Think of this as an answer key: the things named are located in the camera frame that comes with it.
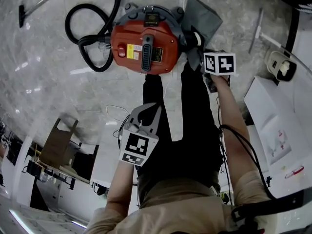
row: khaki shirt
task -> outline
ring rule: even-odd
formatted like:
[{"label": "khaki shirt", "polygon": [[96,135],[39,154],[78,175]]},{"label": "khaki shirt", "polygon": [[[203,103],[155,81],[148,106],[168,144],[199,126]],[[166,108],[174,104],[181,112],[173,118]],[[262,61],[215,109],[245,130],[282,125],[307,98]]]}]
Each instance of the khaki shirt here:
[{"label": "khaki shirt", "polygon": [[[213,196],[209,188],[186,179],[159,182],[146,195],[145,207],[126,218],[111,209],[97,209],[85,234],[217,234],[237,230],[231,205]],[[235,205],[269,200],[258,171],[245,174],[234,189]],[[276,215],[255,218],[259,229],[274,234]]]}]

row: red button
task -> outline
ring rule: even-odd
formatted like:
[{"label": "red button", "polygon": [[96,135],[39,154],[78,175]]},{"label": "red button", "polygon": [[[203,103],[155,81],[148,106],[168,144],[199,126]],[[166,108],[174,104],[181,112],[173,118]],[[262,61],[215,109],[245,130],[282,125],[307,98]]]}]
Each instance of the red button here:
[{"label": "red button", "polygon": [[126,56],[126,46],[124,44],[118,45],[117,49],[118,49],[119,57],[125,57]]}]

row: black pants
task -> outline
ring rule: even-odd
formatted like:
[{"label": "black pants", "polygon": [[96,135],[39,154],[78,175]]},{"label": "black pants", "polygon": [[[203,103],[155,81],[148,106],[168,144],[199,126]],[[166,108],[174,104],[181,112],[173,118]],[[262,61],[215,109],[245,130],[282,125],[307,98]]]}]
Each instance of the black pants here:
[{"label": "black pants", "polygon": [[[156,109],[162,106],[157,130],[159,142],[145,164],[137,167],[139,190],[143,190],[143,197],[159,181],[175,177],[191,178],[211,187],[212,174],[216,174],[223,163],[218,129],[202,74],[193,71],[187,62],[181,81],[183,139],[175,142],[171,139],[160,76],[147,75],[143,85],[143,103],[156,102],[158,105],[144,113],[142,124],[150,125]],[[148,181],[144,188],[140,188],[140,178]]]}]

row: vacuum handle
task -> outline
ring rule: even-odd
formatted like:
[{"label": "vacuum handle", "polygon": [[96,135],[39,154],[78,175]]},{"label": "vacuum handle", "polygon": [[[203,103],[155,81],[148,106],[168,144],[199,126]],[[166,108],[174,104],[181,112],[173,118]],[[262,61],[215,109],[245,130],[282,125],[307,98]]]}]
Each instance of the vacuum handle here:
[{"label": "vacuum handle", "polygon": [[143,36],[143,44],[142,44],[142,71],[149,72],[151,70],[151,60],[152,60],[152,52],[153,52],[153,35],[144,35]]}]

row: warning label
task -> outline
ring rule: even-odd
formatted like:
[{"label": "warning label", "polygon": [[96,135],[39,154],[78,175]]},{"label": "warning label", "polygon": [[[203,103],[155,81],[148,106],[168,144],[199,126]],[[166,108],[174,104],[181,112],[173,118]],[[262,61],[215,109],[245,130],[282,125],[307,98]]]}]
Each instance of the warning label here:
[{"label": "warning label", "polygon": [[127,44],[127,58],[138,60],[139,53],[135,51],[142,51],[142,46]]},{"label": "warning label", "polygon": [[127,58],[134,59],[134,45],[127,44]]},{"label": "warning label", "polygon": [[134,60],[138,60],[138,52],[135,52]]},{"label": "warning label", "polygon": [[153,48],[151,61],[161,62],[163,50],[163,48]]},{"label": "warning label", "polygon": [[134,45],[134,49],[135,49],[136,51],[142,51],[142,46],[140,46],[140,45]]}]

